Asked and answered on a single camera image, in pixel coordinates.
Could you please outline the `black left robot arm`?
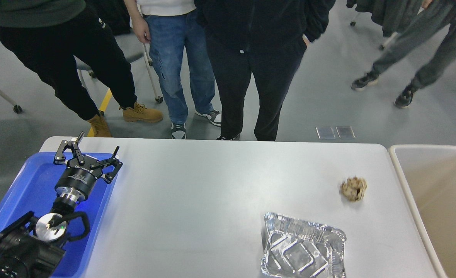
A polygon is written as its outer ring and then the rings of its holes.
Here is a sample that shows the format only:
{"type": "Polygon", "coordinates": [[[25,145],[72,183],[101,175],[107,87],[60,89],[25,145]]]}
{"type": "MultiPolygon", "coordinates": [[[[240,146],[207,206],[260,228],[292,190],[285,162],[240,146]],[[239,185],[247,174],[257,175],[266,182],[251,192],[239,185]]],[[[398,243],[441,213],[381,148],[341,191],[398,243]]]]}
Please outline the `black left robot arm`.
{"type": "Polygon", "coordinates": [[[0,204],[0,278],[78,278],[90,260],[122,162],[84,154],[83,138],[23,165],[0,204]]]}

